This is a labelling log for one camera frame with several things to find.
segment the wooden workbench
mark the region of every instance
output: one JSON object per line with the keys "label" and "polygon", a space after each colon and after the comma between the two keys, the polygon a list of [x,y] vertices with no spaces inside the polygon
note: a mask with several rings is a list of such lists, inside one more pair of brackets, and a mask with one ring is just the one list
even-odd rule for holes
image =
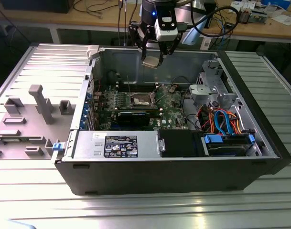
{"label": "wooden workbench", "polygon": [[[103,0],[87,0],[87,4],[101,3]],[[102,6],[96,6],[92,9],[101,9],[117,4],[117,0],[110,0]],[[231,0],[217,0],[219,6],[230,5]],[[76,6],[80,10],[85,10],[83,2]],[[116,31],[118,21],[118,7],[102,11],[102,19],[89,15],[87,13],[78,12],[71,9],[67,14],[50,13],[50,12],[34,12],[34,11],[19,11],[19,10],[4,10],[0,5],[3,13],[16,25],[46,27],[51,30],[53,39],[57,36],[57,29],[80,29],[80,30],[103,30]],[[127,23],[129,21],[134,4],[128,4]],[[133,20],[139,21],[140,5],[138,5],[134,14]],[[235,21],[235,14],[223,12],[225,18],[230,22]],[[0,24],[9,24],[0,14]],[[124,27],[124,13],[122,11],[120,27]],[[214,21],[209,29],[204,29],[206,33],[219,33],[220,29]],[[279,41],[291,42],[291,25],[286,26],[272,19],[268,19],[265,24],[248,23],[239,24],[233,32],[233,36],[242,37],[243,40],[264,39],[264,41]]]}

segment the slotted aluminum surface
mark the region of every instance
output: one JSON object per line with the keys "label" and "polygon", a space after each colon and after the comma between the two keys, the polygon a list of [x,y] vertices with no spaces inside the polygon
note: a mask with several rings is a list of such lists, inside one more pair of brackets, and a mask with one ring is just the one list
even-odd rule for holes
{"label": "slotted aluminum surface", "polygon": [[[279,79],[272,77],[267,86],[263,81],[247,84],[284,89],[274,81]],[[283,115],[291,101],[260,103],[263,109]],[[279,133],[289,135],[290,130]],[[286,146],[291,153],[291,142]],[[94,197],[72,194],[49,160],[0,161],[0,218],[38,229],[291,229],[291,164],[244,191]]]}
{"label": "slotted aluminum surface", "polygon": [[291,87],[267,58],[255,52],[227,55],[291,153]]}
{"label": "slotted aluminum surface", "polygon": [[19,97],[24,104],[36,104],[28,93],[32,84],[43,86],[44,97],[51,104],[61,100],[78,102],[86,67],[89,65],[86,45],[40,44],[30,47],[10,75],[10,80],[0,89],[0,121],[6,109],[3,104],[11,97]]}

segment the green circuit board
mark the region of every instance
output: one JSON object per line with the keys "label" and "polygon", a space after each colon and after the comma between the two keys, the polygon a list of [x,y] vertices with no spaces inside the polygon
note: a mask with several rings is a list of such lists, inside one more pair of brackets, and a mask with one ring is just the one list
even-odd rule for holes
{"label": "green circuit board", "polygon": [[169,92],[170,85],[162,85],[155,93],[119,92],[109,86],[103,92],[100,101],[103,108],[98,108],[100,130],[121,130],[117,124],[120,112],[146,112],[151,114],[149,125],[134,130],[188,129],[181,110],[180,91]]}

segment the motherboard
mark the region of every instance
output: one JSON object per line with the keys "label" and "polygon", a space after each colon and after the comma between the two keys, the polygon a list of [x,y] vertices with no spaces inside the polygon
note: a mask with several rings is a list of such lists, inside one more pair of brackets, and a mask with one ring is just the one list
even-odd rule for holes
{"label": "motherboard", "polygon": [[188,129],[182,113],[183,92],[174,85],[107,86],[94,92],[86,129]]}

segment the warning label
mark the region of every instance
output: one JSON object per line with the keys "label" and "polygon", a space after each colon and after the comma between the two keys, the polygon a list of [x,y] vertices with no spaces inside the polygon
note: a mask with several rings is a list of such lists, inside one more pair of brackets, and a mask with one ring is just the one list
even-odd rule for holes
{"label": "warning label", "polygon": [[137,136],[106,136],[104,157],[138,157]]}

